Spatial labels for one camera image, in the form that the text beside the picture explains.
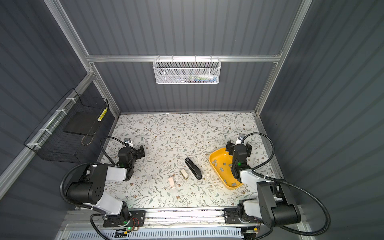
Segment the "yellow plastic tray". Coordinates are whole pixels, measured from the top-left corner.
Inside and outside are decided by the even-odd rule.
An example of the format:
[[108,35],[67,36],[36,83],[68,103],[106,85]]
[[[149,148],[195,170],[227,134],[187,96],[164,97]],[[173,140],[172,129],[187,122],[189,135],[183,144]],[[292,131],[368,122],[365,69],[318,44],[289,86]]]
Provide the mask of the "yellow plastic tray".
[[242,183],[238,182],[234,178],[231,172],[231,167],[229,167],[229,164],[232,164],[232,161],[233,161],[233,157],[230,156],[228,152],[226,152],[226,148],[221,148],[214,151],[212,154],[210,154],[210,157],[209,157],[209,163],[211,167],[219,176],[220,181],[229,190],[237,189],[243,185]]

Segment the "black stapler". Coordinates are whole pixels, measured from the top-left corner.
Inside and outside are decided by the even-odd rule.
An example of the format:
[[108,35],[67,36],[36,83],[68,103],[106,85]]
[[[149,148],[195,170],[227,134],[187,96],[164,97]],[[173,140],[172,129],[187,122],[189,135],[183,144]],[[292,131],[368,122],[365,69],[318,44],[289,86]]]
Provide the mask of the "black stapler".
[[193,161],[190,158],[186,158],[185,163],[189,167],[191,172],[194,174],[197,180],[201,180],[203,178],[201,170],[193,163]]

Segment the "pink small stapler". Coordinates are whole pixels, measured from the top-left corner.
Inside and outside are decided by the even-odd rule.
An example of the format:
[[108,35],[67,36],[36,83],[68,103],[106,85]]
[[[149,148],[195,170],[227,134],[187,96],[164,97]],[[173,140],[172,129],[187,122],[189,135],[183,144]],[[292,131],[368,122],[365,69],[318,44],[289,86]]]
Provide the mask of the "pink small stapler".
[[173,177],[169,177],[169,183],[170,183],[171,189],[174,189],[176,187],[176,184],[175,184]]

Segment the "beige small stapler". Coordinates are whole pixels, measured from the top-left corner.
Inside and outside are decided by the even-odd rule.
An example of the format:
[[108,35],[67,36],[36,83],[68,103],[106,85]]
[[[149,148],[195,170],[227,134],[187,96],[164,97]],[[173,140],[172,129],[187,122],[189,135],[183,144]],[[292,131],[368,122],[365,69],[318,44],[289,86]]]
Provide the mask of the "beige small stapler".
[[188,180],[188,179],[189,179],[189,175],[188,175],[188,173],[186,172],[185,169],[181,169],[181,170],[180,170],[180,174],[182,175],[182,177],[183,177],[185,180]]

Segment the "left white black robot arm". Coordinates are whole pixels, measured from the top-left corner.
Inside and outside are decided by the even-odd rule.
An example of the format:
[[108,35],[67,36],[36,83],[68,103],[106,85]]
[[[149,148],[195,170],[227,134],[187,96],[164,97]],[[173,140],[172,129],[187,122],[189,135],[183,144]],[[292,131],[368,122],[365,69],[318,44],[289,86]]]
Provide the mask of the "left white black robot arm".
[[80,164],[63,177],[60,194],[65,202],[79,208],[94,210],[119,225],[131,220],[128,205],[105,192],[107,181],[129,181],[137,160],[145,157],[144,146],[123,147],[118,152],[118,164]]

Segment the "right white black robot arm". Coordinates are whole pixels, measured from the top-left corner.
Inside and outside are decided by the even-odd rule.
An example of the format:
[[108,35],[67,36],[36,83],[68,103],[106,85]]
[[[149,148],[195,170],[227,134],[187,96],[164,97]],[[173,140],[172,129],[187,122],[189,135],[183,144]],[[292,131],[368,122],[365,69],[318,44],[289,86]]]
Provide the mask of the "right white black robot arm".
[[248,165],[250,145],[244,145],[240,140],[236,143],[227,142],[226,152],[233,157],[231,174],[240,183],[257,190],[255,200],[240,201],[237,215],[241,221],[251,218],[262,221],[267,227],[282,227],[297,224],[301,214],[289,187],[258,177]]

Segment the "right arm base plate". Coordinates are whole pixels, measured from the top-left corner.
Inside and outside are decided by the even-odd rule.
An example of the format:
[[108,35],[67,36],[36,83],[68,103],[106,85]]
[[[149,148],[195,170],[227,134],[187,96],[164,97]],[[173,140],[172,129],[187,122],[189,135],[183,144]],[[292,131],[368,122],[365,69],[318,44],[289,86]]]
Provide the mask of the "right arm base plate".
[[228,225],[234,224],[263,224],[263,220],[257,217],[246,215],[243,211],[237,208],[224,208],[221,214]]

